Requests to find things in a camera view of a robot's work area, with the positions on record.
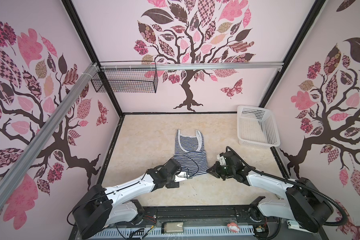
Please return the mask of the navy striped tank top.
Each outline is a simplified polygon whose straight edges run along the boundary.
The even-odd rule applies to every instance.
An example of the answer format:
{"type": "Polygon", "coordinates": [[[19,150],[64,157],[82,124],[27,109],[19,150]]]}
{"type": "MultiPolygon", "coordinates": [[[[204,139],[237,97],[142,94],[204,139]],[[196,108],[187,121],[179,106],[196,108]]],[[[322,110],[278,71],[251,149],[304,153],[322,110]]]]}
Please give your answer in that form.
{"type": "Polygon", "coordinates": [[[174,157],[180,163],[182,171],[191,177],[206,174],[209,165],[202,132],[195,130],[194,136],[186,136],[178,129],[174,157]]]}

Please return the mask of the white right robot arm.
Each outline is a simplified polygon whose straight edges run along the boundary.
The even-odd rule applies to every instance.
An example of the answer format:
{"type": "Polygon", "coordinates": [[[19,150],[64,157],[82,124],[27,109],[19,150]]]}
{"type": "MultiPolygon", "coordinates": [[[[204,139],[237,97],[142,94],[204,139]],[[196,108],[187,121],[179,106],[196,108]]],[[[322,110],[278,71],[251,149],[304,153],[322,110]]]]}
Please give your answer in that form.
{"type": "Polygon", "coordinates": [[[291,220],[301,228],[316,233],[333,214],[334,209],[322,196],[311,190],[317,188],[308,179],[284,179],[256,170],[236,153],[228,151],[217,156],[218,160],[207,170],[212,176],[261,188],[275,194],[278,200],[262,198],[255,206],[265,217],[291,220]]]}

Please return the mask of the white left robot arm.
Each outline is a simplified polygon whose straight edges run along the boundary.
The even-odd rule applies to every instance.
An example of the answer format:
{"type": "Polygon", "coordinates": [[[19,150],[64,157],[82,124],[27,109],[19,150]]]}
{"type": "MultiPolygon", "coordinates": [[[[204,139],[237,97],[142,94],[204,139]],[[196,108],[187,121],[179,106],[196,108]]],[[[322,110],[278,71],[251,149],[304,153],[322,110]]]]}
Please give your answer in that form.
{"type": "Polygon", "coordinates": [[[92,186],[72,210],[81,239],[89,239],[112,224],[139,223],[145,210],[136,197],[163,187],[178,188],[179,182],[188,177],[190,174],[171,158],[124,184],[106,188],[100,184],[92,186]]]}

